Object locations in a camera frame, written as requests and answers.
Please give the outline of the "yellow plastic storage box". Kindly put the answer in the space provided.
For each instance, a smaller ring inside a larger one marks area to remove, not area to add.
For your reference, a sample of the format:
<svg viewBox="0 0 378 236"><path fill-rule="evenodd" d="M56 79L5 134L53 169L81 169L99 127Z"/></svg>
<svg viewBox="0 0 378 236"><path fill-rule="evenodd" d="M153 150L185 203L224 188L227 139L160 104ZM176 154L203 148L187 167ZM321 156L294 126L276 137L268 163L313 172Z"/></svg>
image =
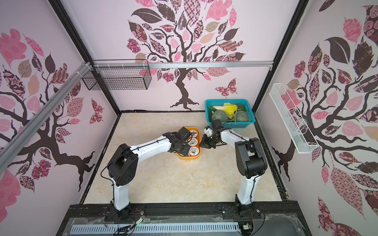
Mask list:
<svg viewBox="0 0 378 236"><path fill-rule="evenodd" d="M196 160L201 154L201 148L199 147L199 144L201 142L200 130L193 126L186 126L185 128L192 134L188 139L188 145L190 146L190 149L186 156L183 156L179 153L177 153L176 155L182 160Z"/></svg>

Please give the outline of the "orange tape roll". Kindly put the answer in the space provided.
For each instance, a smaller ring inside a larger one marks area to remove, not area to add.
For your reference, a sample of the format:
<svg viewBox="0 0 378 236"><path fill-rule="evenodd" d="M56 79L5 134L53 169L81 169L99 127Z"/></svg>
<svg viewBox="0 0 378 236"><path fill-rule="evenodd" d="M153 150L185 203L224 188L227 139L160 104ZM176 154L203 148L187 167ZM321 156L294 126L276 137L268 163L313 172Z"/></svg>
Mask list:
<svg viewBox="0 0 378 236"><path fill-rule="evenodd" d="M196 130L191 130L190 132L191 132L193 138L198 136L198 132Z"/></svg>
<svg viewBox="0 0 378 236"><path fill-rule="evenodd" d="M192 138L188 144L191 146L191 147L195 147L198 145L198 140L196 138Z"/></svg>
<svg viewBox="0 0 378 236"><path fill-rule="evenodd" d="M200 149L198 147L191 147L189 150L190 156L198 156L200 154Z"/></svg>

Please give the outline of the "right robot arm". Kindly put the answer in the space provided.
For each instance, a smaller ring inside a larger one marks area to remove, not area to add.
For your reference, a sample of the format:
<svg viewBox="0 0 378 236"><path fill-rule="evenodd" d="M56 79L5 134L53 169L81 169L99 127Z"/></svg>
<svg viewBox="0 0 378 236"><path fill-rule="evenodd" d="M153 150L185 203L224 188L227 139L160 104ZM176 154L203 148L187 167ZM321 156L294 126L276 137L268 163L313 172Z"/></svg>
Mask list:
<svg viewBox="0 0 378 236"><path fill-rule="evenodd" d="M258 181L268 167L260 140L243 137L229 128L216 130L212 130L210 127L205 128L199 146L212 149L216 148L219 143L235 149L237 169L242 176L240 188L235 197L236 213L241 215L254 211Z"/></svg>

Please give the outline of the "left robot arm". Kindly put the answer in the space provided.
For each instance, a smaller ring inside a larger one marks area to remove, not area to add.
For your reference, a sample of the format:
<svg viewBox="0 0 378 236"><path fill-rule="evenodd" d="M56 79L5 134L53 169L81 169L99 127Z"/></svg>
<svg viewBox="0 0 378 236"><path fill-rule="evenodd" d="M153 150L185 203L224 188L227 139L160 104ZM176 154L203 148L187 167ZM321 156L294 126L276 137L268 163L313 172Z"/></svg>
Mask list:
<svg viewBox="0 0 378 236"><path fill-rule="evenodd" d="M121 144L106 165L112 182L112 205L117 214L126 214L130 204L129 188L140 162L163 152L189 154L189 141L193 135L186 128L179 132L167 132L162 136L136 146Z"/></svg>

